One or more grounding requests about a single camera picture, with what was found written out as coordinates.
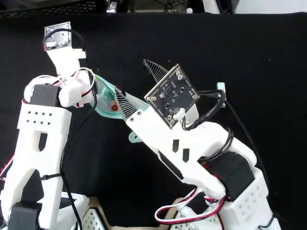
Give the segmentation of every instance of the red dot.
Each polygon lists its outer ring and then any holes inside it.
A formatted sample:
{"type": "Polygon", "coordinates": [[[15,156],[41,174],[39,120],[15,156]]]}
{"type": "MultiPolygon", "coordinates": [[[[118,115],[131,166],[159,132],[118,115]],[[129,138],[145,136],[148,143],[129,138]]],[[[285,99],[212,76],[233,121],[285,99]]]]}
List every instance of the red dot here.
{"type": "Polygon", "coordinates": [[[117,111],[118,110],[118,106],[116,104],[112,105],[111,108],[112,108],[113,111],[117,111]]]}

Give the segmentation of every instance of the circuit board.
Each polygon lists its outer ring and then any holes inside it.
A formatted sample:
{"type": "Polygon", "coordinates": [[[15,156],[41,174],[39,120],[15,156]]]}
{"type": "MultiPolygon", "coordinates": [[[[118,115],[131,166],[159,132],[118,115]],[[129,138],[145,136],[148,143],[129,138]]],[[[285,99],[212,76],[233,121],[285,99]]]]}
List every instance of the circuit board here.
{"type": "Polygon", "coordinates": [[[175,65],[145,96],[169,128],[181,119],[199,99],[186,74],[175,65]]]}

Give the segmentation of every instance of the cable tie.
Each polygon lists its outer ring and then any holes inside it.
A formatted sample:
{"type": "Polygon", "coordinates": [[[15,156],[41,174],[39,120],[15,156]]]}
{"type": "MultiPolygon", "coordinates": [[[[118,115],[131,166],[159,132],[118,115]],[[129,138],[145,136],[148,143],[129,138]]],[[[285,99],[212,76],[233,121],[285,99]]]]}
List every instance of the cable tie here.
{"type": "Polygon", "coordinates": [[[46,180],[49,180],[49,179],[52,179],[52,178],[55,178],[55,177],[59,177],[59,176],[62,176],[63,174],[62,173],[56,173],[56,174],[52,174],[52,175],[43,175],[40,179],[42,181],[46,181],[46,180]]]}

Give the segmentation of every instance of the black backdrop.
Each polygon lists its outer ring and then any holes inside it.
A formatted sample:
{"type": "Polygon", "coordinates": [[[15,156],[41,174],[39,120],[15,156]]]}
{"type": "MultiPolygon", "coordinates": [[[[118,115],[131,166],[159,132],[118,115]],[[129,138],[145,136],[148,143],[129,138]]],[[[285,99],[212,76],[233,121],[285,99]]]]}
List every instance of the black backdrop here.
{"type": "MultiPolygon", "coordinates": [[[[80,15],[0,21],[0,165],[14,152],[25,85],[55,74],[43,52],[45,25],[70,20],[86,41],[91,68],[142,98],[154,85],[147,58],[180,63],[200,90],[226,83],[227,98],[253,136],[270,178],[271,204],[299,229],[306,184],[307,15],[80,15]]],[[[200,113],[210,103],[201,99],[200,113]]],[[[72,127],[87,108],[73,113],[72,127]]],[[[228,111],[215,118],[247,143],[228,111]]],[[[93,114],[74,140],[66,172],[74,192],[97,196],[111,225],[154,226],[154,211],[189,191],[123,121],[93,114]]]]}

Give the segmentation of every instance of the teal plastic piece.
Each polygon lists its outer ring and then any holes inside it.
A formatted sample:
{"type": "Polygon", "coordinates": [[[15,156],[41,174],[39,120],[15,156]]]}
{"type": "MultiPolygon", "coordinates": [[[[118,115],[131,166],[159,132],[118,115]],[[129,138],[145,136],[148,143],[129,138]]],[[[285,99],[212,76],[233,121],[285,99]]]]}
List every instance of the teal plastic piece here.
{"type": "MultiPolygon", "coordinates": [[[[107,118],[123,119],[119,109],[115,111],[112,110],[113,106],[115,106],[115,108],[117,106],[115,86],[98,75],[96,75],[96,83],[98,87],[98,104],[95,111],[99,115],[107,118]]],[[[149,106],[149,104],[133,96],[131,96],[131,99],[133,100],[131,102],[142,111],[145,111],[149,106]]],[[[129,141],[131,143],[137,143],[142,140],[134,132],[131,132],[129,135],[129,141]]]]}
{"type": "Polygon", "coordinates": [[[98,87],[96,112],[107,118],[122,119],[119,110],[112,110],[112,106],[116,105],[115,86],[98,75],[96,75],[96,83],[98,87]]]}

